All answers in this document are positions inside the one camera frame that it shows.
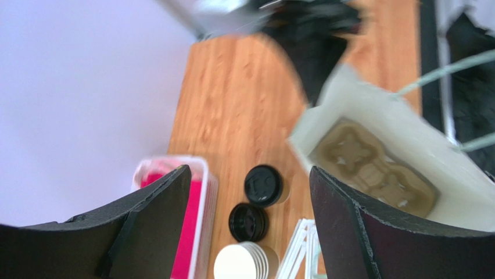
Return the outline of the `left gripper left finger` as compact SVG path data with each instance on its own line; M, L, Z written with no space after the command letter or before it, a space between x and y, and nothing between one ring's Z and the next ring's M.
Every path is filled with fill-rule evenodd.
M63 223L1 226L2 278L170 278L192 173L151 185Z

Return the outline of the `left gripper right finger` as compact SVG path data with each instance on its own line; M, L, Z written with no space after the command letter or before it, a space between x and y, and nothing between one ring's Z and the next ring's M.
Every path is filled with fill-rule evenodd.
M311 203L328 278L493 278L494 234L429 221L314 166Z

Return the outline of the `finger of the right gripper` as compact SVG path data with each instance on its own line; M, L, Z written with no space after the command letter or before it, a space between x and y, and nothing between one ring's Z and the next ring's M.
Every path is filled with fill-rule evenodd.
M347 48L344 35L360 32L360 10L345 1L263 1L263 11L270 13L263 33L286 52L315 106Z

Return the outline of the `single paper cup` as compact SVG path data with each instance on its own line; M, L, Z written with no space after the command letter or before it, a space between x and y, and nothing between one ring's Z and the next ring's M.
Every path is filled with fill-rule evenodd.
M282 192L278 200L278 204L284 203L290 197L290 182L286 178L282 178Z

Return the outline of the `single black lid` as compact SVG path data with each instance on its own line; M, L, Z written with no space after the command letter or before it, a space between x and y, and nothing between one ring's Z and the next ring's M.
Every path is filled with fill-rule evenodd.
M284 182L279 171L267 164L255 166L244 179L244 192L249 203L261 208L279 202L283 190Z

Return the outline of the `green paper gift bag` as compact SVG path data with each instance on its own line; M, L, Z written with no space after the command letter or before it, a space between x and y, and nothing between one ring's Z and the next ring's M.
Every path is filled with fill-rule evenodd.
M310 171L310 153L341 119L362 124L400 162L420 172L440 191L428 219L479 231L494 230L494 183L404 99L364 81L352 65L329 75L317 106L307 109L289 136L301 165Z

